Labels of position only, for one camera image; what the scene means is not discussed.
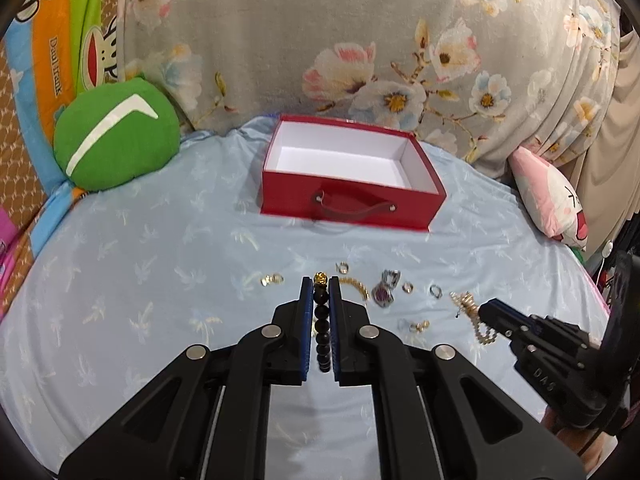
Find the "right hand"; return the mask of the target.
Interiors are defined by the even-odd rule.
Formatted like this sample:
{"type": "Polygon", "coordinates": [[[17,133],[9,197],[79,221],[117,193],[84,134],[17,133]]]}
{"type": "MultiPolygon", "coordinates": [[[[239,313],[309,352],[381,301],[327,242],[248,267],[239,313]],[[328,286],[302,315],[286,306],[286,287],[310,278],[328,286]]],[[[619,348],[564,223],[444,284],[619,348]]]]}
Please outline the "right hand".
{"type": "Polygon", "coordinates": [[[596,434],[594,430],[565,427],[548,406],[540,423],[576,454],[587,443],[590,443],[590,447],[580,456],[587,477],[590,477],[600,467],[617,445],[616,437],[611,437],[608,434],[599,434],[596,440],[592,440],[596,434]]]}

